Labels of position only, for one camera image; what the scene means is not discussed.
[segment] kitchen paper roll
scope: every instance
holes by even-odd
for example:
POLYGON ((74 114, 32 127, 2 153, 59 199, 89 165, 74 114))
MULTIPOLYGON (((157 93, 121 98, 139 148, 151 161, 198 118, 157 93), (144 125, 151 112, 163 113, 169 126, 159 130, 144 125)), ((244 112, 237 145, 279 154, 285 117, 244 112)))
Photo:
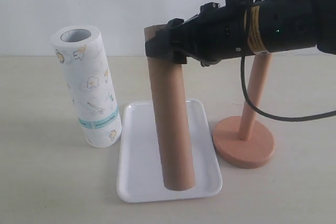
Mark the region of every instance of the kitchen paper roll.
POLYGON ((51 37, 51 43, 86 140, 96 148, 113 145, 122 126, 99 29, 65 27, 51 37))

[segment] brown tube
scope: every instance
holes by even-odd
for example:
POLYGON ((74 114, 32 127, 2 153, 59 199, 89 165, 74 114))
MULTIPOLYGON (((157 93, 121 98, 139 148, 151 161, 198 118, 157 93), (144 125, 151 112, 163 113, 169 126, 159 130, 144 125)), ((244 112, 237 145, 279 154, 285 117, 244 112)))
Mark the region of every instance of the brown tube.
MULTIPOLYGON (((260 103, 271 59, 272 54, 256 55, 254 57, 247 92, 255 106, 260 103)), ((239 127, 239 138, 241 140, 249 140, 256 115, 257 113, 245 102, 239 127)))
MULTIPOLYGON (((162 27, 147 27, 145 39, 162 27)), ((147 59, 164 186, 188 190, 195 186, 195 173, 182 66, 165 59, 147 59)))

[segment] table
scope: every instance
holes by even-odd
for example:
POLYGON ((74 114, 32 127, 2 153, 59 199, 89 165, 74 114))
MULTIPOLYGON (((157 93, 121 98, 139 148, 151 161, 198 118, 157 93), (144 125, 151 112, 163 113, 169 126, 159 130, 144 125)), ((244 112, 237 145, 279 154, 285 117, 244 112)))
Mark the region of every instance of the table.
MULTIPOLYGON (((335 63, 328 55, 275 55, 260 107, 282 116, 335 109, 335 63)), ((145 57, 109 64, 121 115, 151 98, 145 57)), ((186 96, 204 103, 211 128, 241 114, 238 59, 208 68, 190 59, 184 78, 186 96)), ((219 159, 223 189, 215 197, 127 204, 115 189, 119 143, 86 143, 56 57, 1 57, 0 90, 0 223, 336 222, 336 118, 259 116, 276 138, 271 163, 243 170, 219 159)))

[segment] black cable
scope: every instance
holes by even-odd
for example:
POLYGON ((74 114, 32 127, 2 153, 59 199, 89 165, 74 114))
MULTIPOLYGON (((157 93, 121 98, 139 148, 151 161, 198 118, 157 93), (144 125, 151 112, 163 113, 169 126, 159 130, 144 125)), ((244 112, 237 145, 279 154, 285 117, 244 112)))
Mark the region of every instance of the black cable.
POLYGON ((246 82, 245 82, 245 58, 246 58, 246 50, 248 48, 248 38, 249 38, 249 32, 250 32, 250 26, 251 26, 251 6, 248 6, 247 11, 246 11, 246 39, 245 39, 245 44, 242 49, 242 59, 240 61, 240 79, 242 82, 241 88, 243 90, 244 98, 247 104, 258 114, 270 118, 276 121, 282 121, 282 122, 307 122, 307 121, 313 121, 313 120, 319 120, 319 119, 324 119, 324 118, 330 118, 332 116, 336 116, 336 111, 331 111, 327 113, 322 113, 322 114, 317 114, 317 115, 311 115, 311 116, 303 116, 299 118, 288 118, 284 116, 276 116, 272 115, 269 113, 266 113, 259 108, 257 108, 250 100, 246 88, 246 82))

